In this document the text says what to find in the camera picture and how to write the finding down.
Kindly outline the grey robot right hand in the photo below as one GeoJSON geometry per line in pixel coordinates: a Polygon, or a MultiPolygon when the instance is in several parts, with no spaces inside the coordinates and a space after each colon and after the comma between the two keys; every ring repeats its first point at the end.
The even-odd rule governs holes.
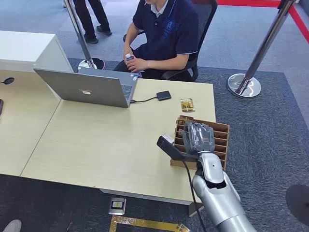
{"type": "Polygon", "coordinates": [[[213,129],[203,123],[185,122],[182,139],[187,154],[213,152],[215,149],[213,129]]]}

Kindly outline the person's left hand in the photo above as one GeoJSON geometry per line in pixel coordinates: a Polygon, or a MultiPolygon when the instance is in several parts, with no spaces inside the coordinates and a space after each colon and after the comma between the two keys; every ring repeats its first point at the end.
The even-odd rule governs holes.
{"type": "Polygon", "coordinates": [[[138,73],[148,69],[148,61],[141,58],[133,58],[126,63],[127,68],[132,73],[138,73]]]}

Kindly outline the person's right hand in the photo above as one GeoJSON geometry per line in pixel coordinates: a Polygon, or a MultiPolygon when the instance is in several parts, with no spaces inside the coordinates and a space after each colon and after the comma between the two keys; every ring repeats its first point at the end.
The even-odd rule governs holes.
{"type": "Polygon", "coordinates": [[[132,49],[130,48],[130,44],[124,43],[123,46],[123,59],[124,61],[127,62],[127,57],[132,57],[133,55],[132,49]]]}

